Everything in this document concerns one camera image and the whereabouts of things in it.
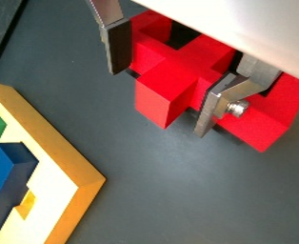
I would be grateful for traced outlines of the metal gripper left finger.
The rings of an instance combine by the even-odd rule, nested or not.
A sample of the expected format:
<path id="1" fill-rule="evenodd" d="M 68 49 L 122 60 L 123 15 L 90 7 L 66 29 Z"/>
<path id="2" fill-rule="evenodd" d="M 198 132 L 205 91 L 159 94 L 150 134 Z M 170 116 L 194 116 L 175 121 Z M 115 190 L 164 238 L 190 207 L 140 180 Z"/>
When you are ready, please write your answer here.
<path id="1" fill-rule="evenodd" d="M 123 15 L 119 0 L 86 1 L 99 24 L 108 69 L 112 74 L 118 74 L 132 62 L 132 24 Z"/>

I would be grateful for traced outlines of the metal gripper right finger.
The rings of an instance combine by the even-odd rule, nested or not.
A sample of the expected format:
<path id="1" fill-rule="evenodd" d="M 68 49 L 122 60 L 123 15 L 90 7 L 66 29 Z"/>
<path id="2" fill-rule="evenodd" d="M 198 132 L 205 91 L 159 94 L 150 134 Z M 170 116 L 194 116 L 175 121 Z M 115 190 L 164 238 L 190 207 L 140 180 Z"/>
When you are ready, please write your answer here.
<path id="1" fill-rule="evenodd" d="M 227 72 L 209 90 L 195 134 L 205 137 L 227 113 L 241 117 L 250 107 L 246 98 L 265 92 L 282 73 L 277 67 L 245 54 L 237 72 Z"/>

